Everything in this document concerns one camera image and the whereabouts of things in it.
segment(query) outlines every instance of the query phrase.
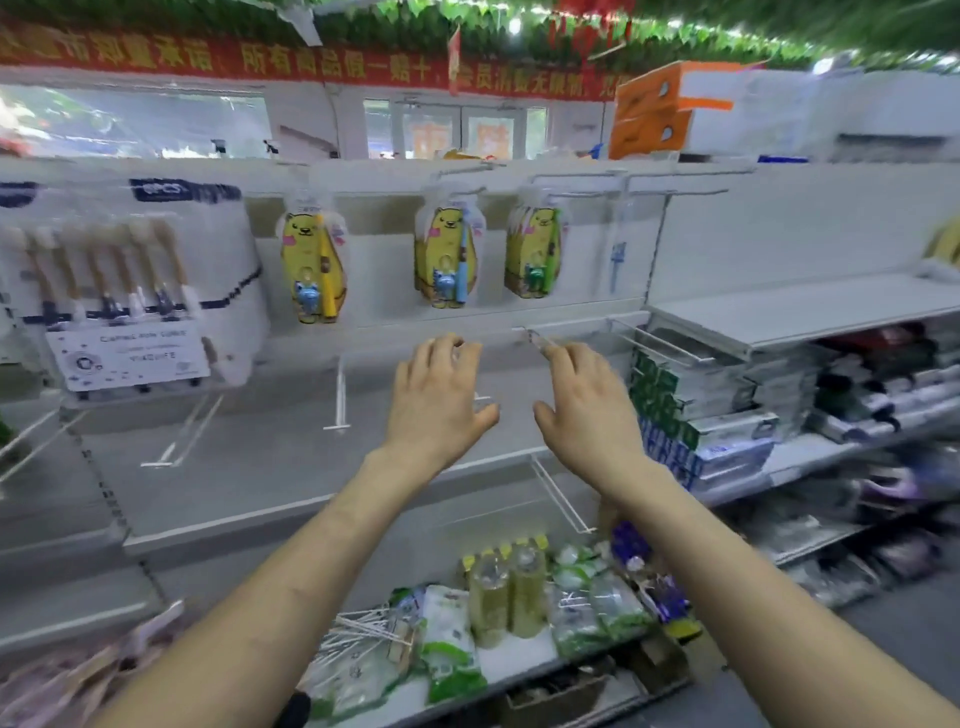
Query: plastic bag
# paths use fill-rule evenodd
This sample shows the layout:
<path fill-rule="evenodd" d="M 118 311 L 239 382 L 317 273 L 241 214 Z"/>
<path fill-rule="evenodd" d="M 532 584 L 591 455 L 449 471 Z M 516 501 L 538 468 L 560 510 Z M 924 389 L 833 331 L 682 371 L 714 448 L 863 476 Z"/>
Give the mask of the plastic bag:
<path fill-rule="evenodd" d="M 430 703 L 487 686 L 470 635 L 468 604 L 468 592 L 437 585 L 426 588 L 420 654 L 430 673 Z"/>
<path fill-rule="evenodd" d="M 603 573 L 590 584 L 590 604 L 615 642 L 642 634 L 656 620 L 619 576 Z"/>
<path fill-rule="evenodd" d="M 386 701 L 396 668 L 386 659 L 387 643 L 364 640 L 337 660 L 330 720 L 346 720 Z"/>
<path fill-rule="evenodd" d="M 548 584 L 545 590 L 547 621 L 561 657 L 572 659 L 607 643 L 603 626 L 590 605 L 587 592 L 564 591 Z"/>
<path fill-rule="evenodd" d="M 570 565 L 557 564 L 553 569 L 553 580 L 561 589 L 568 591 L 587 589 L 593 578 L 607 570 L 607 567 L 607 562 L 601 558 Z"/>

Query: forearm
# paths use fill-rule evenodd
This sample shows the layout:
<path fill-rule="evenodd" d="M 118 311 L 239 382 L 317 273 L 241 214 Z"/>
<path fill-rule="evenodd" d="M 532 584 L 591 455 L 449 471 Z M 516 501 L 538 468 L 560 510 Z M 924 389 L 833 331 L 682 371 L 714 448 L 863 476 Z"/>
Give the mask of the forearm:
<path fill-rule="evenodd" d="M 272 725 L 356 575 L 429 476 L 385 450 L 370 453 L 343 491 L 132 684 L 97 728 Z M 403 482 L 376 488 L 385 478 Z"/>
<path fill-rule="evenodd" d="M 810 598 L 666 469 L 644 459 L 631 470 L 634 487 L 618 489 L 630 493 L 625 511 L 773 725 L 957 724 L 950 703 Z"/>

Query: red flag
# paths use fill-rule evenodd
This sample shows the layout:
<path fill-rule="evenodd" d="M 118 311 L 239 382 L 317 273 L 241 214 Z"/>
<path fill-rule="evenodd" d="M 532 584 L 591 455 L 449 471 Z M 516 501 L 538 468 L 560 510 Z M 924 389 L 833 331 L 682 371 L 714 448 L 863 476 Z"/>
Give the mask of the red flag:
<path fill-rule="evenodd" d="M 450 85 L 450 93 L 456 96 L 460 93 L 457 88 L 457 79 L 460 76 L 460 26 L 453 32 L 453 36 L 446 44 L 447 64 L 446 77 Z"/>

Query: green toothbrush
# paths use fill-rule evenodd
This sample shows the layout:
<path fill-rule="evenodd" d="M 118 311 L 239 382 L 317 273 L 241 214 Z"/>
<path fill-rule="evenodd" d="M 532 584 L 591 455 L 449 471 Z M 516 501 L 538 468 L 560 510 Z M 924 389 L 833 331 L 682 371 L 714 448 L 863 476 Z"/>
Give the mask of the green toothbrush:
<path fill-rule="evenodd" d="M 560 266 L 560 211 L 553 210 L 553 225 L 550 229 L 550 243 L 546 248 L 546 263 L 543 271 L 543 294 L 550 293 L 557 280 L 557 268 Z"/>

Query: hand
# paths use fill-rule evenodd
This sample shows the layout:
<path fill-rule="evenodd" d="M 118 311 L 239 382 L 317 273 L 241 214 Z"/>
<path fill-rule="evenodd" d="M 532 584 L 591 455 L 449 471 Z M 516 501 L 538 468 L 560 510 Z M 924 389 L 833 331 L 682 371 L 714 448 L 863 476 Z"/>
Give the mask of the hand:
<path fill-rule="evenodd" d="M 422 468 L 424 482 L 453 465 L 500 420 L 497 404 L 473 411 L 482 349 L 449 333 L 424 341 L 411 361 L 396 367 L 383 448 Z"/>
<path fill-rule="evenodd" d="M 606 496 L 622 500 L 653 466 L 627 388 L 603 356 L 586 344 L 547 347 L 556 410 L 534 402 L 543 441 L 572 473 Z"/>

